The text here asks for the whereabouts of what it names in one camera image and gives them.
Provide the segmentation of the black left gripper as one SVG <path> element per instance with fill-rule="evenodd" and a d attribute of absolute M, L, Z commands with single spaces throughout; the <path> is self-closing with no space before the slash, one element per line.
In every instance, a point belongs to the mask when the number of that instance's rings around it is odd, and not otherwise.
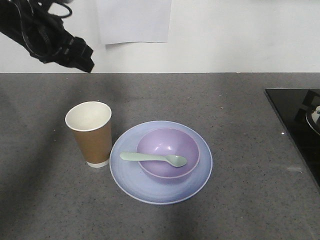
<path fill-rule="evenodd" d="M 66 0 L 2 0 L 0 32 L 43 63 L 56 62 L 90 73 L 95 66 L 93 50 L 63 26 L 62 19 L 72 13 Z M 68 43 L 72 55 L 64 53 Z"/>

